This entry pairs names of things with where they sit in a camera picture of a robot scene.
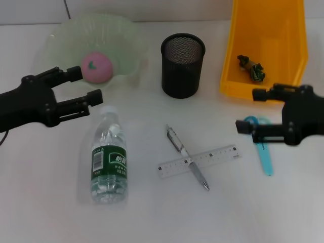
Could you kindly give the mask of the blue scissors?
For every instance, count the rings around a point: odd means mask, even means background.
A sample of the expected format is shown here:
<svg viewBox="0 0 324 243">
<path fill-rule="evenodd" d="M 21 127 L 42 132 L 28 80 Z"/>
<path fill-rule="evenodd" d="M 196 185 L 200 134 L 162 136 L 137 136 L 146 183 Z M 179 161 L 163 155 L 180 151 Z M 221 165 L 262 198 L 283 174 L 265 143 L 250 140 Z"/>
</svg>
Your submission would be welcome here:
<svg viewBox="0 0 324 243">
<path fill-rule="evenodd" d="M 270 124 L 270 120 L 265 117 L 248 116 L 244 119 L 244 121 L 250 122 L 250 123 L 256 124 L 256 125 Z M 262 169 L 263 169 L 265 175 L 272 176 L 273 175 L 273 166 L 272 166 L 270 152 L 269 152 L 267 144 L 256 143 L 255 145 L 257 147 L 261 166 L 262 166 Z"/>
</svg>

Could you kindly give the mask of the green plastic wrapper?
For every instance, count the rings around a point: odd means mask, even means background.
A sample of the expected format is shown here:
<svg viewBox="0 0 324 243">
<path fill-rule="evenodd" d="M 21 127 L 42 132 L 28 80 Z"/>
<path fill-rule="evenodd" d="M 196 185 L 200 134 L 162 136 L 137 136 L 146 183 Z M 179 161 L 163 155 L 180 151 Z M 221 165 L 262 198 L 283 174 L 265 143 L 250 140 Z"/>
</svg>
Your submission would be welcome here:
<svg viewBox="0 0 324 243">
<path fill-rule="evenodd" d="M 248 56 L 238 55 L 239 65 L 241 69 L 247 71 L 253 82 L 262 83 L 266 74 L 264 68 L 260 63 L 255 63 Z"/>
</svg>

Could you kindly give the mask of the green label water bottle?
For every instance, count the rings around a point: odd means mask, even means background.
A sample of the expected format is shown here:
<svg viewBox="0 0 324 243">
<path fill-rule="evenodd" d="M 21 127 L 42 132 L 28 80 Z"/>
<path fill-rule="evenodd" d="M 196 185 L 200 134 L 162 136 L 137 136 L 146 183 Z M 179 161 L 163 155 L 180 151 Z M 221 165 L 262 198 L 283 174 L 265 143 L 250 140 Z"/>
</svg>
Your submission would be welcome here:
<svg viewBox="0 0 324 243">
<path fill-rule="evenodd" d="M 102 107 L 91 153 L 91 196 L 95 202 L 111 204 L 126 198 L 126 148 L 117 109 L 114 106 Z"/>
</svg>

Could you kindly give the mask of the pink peach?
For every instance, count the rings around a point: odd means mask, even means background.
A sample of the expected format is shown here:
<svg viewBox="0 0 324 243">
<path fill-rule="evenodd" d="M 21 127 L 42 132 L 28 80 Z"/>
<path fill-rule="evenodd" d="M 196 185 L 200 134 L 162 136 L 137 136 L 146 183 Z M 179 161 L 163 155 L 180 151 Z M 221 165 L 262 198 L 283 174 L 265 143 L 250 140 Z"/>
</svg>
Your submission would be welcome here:
<svg viewBox="0 0 324 243">
<path fill-rule="evenodd" d="M 82 60 L 81 70 L 83 78 L 92 84 L 102 84 L 113 77 L 112 62 L 100 52 L 86 55 Z"/>
</svg>

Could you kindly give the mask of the black mesh pen holder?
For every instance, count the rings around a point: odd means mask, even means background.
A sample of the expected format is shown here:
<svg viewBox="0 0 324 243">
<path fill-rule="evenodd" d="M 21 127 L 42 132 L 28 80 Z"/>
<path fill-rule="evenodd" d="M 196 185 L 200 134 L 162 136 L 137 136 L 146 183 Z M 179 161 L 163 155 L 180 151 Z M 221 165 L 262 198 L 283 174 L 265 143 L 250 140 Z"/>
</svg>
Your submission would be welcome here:
<svg viewBox="0 0 324 243">
<path fill-rule="evenodd" d="M 185 99 L 193 96 L 198 88 L 205 44 L 195 35 L 177 33 L 161 44 L 161 86 L 170 97 Z"/>
</svg>

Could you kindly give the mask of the grey white ballpoint pen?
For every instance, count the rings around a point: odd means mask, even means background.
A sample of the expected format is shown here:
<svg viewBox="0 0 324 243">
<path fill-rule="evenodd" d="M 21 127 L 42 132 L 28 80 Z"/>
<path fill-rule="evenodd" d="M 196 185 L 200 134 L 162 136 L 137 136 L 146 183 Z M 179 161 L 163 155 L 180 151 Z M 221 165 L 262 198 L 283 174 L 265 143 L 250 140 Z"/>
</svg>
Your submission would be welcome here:
<svg viewBox="0 0 324 243">
<path fill-rule="evenodd" d="M 188 151 L 184 147 L 182 141 L 179 139 L 179 137 L 176 135 L 175 131 L 173 128 L 169 127 L 169 125 L 166 125 L 166 130 L 167 130 L 167 137 L 173 144 L 173 146 L 176 148 L 176 150 L 184 157 L 186 158 L 188 162 L 188 167 L 190 168 L 191 172 L 199 182 L 199 184 L 204 187 L 207 191 L 210 190 L 210 187 L 207 183 L 207 180 L 203 176 L 202 172 L 198 168 L 196 162 L 191 158 L 189 155 Z"/>
</svg>

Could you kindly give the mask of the translucent green fruit plate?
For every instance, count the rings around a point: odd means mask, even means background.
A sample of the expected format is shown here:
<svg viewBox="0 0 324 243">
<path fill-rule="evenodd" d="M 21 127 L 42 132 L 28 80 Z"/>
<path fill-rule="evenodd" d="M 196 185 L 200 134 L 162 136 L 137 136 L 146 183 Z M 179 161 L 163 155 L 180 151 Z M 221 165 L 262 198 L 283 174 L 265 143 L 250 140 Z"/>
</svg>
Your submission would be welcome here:
<svg viewBox="0 0 324 243">
<path fill-rule="evenodd" d="M 59 90 L 62 94 L 135 88 L 147 64 L 147 51 L 138 25 L 129 19 L 103 13 L 82 14 L 60 24 L 48 35 L 34 57 L 30 72 L 37 75 L 53 67 L 66 70 L 81 66 L 87 55 L 98 52 L 112 62 L 112 78 L 101 84 L 86 79 L 66 83 Z"/>
</svg>

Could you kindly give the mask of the transparent plastic ruler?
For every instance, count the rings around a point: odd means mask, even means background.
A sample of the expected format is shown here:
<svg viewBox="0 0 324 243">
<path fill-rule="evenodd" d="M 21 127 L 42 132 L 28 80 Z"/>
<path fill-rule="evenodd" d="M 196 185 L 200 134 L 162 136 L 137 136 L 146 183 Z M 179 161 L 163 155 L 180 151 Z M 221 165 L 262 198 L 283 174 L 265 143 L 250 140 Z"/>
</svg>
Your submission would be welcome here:
<svg viewBox="0 0 324 243">
<path fill-rule="evenodd" d="M 218 149 L 192 155 L 191 158 L 182 157 L 173 161 L 161 163 L 157 166 L 160 178 L 167 178 L 190 172 L 189 164 L 194 161 L 198 168 L 222 164 L 241 157 L 241 152 L 236 145 L 229 145 Z"/>
</svg>

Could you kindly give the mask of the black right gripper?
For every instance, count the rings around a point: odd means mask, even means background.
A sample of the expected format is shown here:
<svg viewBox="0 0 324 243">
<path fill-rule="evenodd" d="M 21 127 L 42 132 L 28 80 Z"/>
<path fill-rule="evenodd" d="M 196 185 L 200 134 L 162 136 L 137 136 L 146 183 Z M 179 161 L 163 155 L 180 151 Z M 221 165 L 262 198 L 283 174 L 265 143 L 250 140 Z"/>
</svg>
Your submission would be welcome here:
<svg viewBox="0 0 324 243">
<path fill-rule="evenodd" d="M 254 101 L 283 101 L 282 125 L 256 125 L 249 121 L 235 122 L 239 134 L 252 136 L 254 143 L 285 143 L 297 146 L 309 136 L 324 136 L 324 97 L 312 86 L 274 84 L 269 90 L 253 89 Z"/>
</svg>

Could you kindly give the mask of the yellow plastic bin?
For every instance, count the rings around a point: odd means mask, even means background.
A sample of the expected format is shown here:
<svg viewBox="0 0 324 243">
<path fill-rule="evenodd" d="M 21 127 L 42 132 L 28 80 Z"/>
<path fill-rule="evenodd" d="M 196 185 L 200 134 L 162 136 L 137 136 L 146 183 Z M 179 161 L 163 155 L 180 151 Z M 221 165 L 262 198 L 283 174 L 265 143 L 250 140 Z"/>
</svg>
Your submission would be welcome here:
<svg viewBox="0 0 324 243">
<path fill-rule="evenodd" d="M 261 64 L 261 83 L 239 66 L 239 55 Z M 252 100 L 253 89 L 299 86 L 307 61 L 304 0 L 233 0 L 221 93 Z"/>
</svg>

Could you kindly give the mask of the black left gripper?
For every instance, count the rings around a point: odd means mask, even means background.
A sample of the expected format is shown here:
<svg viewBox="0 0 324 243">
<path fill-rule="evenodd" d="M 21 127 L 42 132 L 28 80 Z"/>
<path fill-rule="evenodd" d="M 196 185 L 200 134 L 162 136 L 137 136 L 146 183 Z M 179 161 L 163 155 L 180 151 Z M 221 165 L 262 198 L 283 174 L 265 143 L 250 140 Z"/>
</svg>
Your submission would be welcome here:
<svg viewBox="0 0 324 243">
<path fill-rule="evenodd" d="M 42 123 L 55 127 L 59 122 L 90 115 L 89 106 L 103 103 L 100 89 L 85 96 L 59 102 L 57 104 L 52 88 L 66 82 L 83 79 L 79 66 L 66 71 L 54 67 L 37 75 L 25 76 L 21 84 L 0 94 L 0 132 L 20 127 L 28 123 Z"/>
</svg>

